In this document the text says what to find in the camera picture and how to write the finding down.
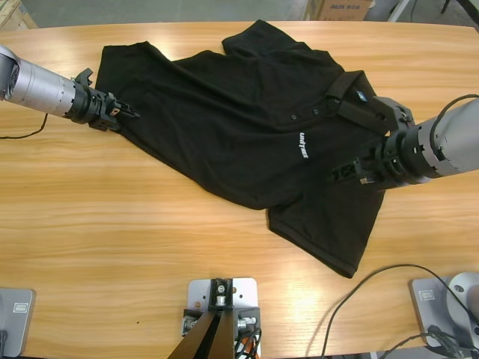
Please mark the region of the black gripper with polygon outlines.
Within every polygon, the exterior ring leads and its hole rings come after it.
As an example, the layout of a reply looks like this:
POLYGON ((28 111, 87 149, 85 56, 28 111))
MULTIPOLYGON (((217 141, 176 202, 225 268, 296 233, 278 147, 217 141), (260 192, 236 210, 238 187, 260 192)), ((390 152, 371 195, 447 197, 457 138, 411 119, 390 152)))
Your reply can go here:
POLYGON ((78 124, 88 124, 100 131, 120 128, 118 119, 138 119, 140 114, 125 102, 118 101, 112 93, 103 93, 84 83, 74 81, 75 95, 67 119, 78 124))
POLYGON ((327 176, 330 183, 359 180, 378 189, 423 184, 427 163, 418 135, 421 125, 397 130, 360 151, 357 159, 335 166, 327 176))

